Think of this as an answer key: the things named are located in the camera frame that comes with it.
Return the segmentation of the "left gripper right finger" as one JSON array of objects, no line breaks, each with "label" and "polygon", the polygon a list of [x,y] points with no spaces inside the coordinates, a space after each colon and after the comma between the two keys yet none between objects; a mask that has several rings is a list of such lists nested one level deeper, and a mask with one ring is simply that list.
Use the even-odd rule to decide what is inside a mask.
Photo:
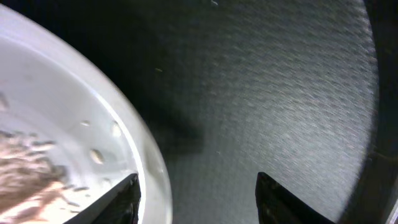
[{"label": "left gripper right finger", "polygon": [[265,172],[257,173],[255,197],[260,224],[334,224]]}]

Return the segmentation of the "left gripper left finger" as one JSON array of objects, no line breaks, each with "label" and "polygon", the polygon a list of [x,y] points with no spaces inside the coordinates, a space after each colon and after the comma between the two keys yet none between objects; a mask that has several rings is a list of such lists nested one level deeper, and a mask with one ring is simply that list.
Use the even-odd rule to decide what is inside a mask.
[{"label": "left gripper left finger", "polygon": [[65,224],[138,224],[141,189],[130,174]]}]

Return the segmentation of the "grey plate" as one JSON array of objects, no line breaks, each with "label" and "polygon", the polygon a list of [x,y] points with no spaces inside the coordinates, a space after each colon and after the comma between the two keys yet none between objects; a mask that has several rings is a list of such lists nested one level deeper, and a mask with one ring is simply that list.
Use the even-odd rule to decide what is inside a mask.
[{"label": "grey plate", "polygon": [[165,162],[104,73],[1,6],[1,222],[171,223]]}]

